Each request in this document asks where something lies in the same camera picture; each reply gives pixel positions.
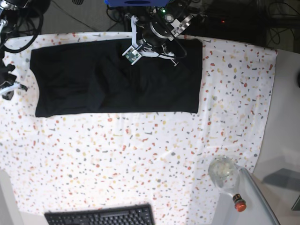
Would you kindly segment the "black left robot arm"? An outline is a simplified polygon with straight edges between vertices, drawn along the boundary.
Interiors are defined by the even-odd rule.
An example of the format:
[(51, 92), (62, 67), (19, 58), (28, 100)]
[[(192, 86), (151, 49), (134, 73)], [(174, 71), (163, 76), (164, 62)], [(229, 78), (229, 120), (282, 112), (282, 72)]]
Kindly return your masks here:
[(178, 37), (191, 24), (194, 16), (200, 12), (189, 6), (198, 0), (171, 0), (165, 6), (150, 7), (146, 15), (126, 14), (131, 24), (131, 46), (122, 56), (131, 65), (142, 57), (170, 60), (174, 66), (178, 60), (187, 57), (186, 49)]

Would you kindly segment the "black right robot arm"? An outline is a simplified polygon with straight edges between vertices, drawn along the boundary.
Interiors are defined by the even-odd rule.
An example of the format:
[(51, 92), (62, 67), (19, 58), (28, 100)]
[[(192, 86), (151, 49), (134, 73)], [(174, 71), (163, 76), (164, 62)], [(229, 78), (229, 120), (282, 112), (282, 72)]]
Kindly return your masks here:
[[(7, 95), (15, 89), (28, 88), (16, 81), (11, 74), (12, 64), (4, 64), (5, 52), (21, 53), (30, 47), (41, 33), (44, 13), (38, 8), (38, 0), (2, 0), (0, 2), (0, 94)], [(31, 34), (32, 38), (23, 47), (9, 49), (5, 43), (20, 34)]]

